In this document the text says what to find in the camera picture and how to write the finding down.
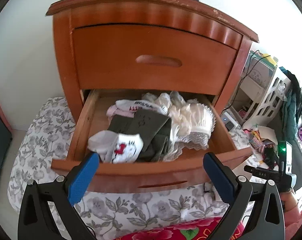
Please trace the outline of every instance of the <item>yellow item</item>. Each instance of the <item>yellow item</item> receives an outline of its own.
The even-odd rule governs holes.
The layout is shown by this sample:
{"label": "yellow item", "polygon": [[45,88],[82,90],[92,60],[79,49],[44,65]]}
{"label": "yellow item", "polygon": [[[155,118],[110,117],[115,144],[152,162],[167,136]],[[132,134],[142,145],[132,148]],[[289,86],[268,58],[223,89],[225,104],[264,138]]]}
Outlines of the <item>yellow item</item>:
{"label": "yellow item", "polygon": [[[263,54],[263,57],[266,57],[266,56],[270,56],[270,54],[268,53],[264,53]],[[266,57],[266,60],[269,61],[272,65],[276,66],[277,65],[277,62],[275,62],[275,60],[270,56],[270,57]]]}
{"label": "yellow item", "polygon": [[251,133],[258,139],[259,142],[261,142],[260,135],[257,133],[257,131],[251,131]]}

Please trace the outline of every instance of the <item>drawer handle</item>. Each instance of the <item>drawer handle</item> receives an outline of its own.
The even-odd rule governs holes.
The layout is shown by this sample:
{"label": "drawer handle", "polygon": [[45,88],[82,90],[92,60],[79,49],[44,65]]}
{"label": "drawer handle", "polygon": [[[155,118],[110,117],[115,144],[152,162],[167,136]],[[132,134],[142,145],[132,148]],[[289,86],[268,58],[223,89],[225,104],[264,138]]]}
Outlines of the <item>drawer handle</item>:
{"label": "drawer handle", "polygon": [[135,61],[137,63],[144,63],[149,65],[161,65],[169,67],[181,67],[182,62],[177,58],[164,57],[164,56],[154,56],[154,55],[140,55]]}
{"label": "drawer handle", "polygon": [[188,182],[188,181],[184,180],[184,181],[177,181],[177,182],[164,183],[164,184],[156,184],[156,185],[143,185],[143,186],[139,186],[138,188],[164,187],[164,186],[178,185],[178,184],[182,184],[182,183],[186,183],[186,182]]}

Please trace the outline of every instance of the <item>electronic device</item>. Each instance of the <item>electronic device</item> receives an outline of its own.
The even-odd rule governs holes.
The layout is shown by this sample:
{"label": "electronic device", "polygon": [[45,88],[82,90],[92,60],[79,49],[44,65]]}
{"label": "electronic device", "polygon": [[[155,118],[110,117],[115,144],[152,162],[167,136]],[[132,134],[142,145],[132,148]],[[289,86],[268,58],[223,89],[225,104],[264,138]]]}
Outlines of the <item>electronic device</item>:
{"label": "electronic device", "polygon": [[237,121],[234,120],[231,115],[225,111],[221,114],[221,119],[228,131],[232,131],[239,125]]}
{"label": "electronic device", "polygon": [[292,174],[292,146],[287,141],[278,141],[279,169],[267,170],[260,167],[244,166],[244,171],[261,179],[272,179],[279,192],[288,192],[296,185],[297,176]]}

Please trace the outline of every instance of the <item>blue gripper pad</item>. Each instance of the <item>blue gripper pad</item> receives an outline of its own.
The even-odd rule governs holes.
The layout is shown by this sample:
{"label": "blue gripper pad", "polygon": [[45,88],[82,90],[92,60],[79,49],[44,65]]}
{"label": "blue gripper pad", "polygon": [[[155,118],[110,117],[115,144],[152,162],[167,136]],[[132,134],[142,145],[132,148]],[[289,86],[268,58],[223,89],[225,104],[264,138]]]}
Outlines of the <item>blue gripper pad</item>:
{"label": "blue gripper pad", "polygon": [[81,201],[98,167],[99,155],[90,153],[78,166],[69,172],[66,187],[68,200],[72,206]]}
{"label": "blue gripper pad", "polygon": [[222,170],[224,169],[223,164],[217,157],[212,157],[211,153],[207,153],[203,157],[203,168],[213,182],[213,185],[219,193],[222,201],[224,203],[232,204],[235,198],[235,188]]}

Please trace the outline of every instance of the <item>floral bedspread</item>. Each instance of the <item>floral bedspread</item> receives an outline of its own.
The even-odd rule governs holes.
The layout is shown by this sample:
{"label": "floral bedspread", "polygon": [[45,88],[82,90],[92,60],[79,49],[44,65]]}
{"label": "floral bedspread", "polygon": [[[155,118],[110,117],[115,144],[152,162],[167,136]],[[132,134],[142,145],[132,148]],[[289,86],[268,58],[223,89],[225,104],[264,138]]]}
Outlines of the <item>floral bedspread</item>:
{"label": "floral bedspread", "polygon": [[[46,183],[57,177],[50,169],[52,158],[66,158],[74,129],[66,99],[48,99],[30,125],[12,169],[8,197],[17,212],[29,179]],[[230,135],[238,149],[249,145],[240,126]],[[246,163],[258,166],[261,160],[262,157],[254,153]],[[54,204],[50,203],[49,207],[58,228],[65,230]],[[75,205],[83,221],[101,240],[198,218],[222,216],[227,207],[222,201],[215,200],[210,183],[142,194],[86,192]]]}

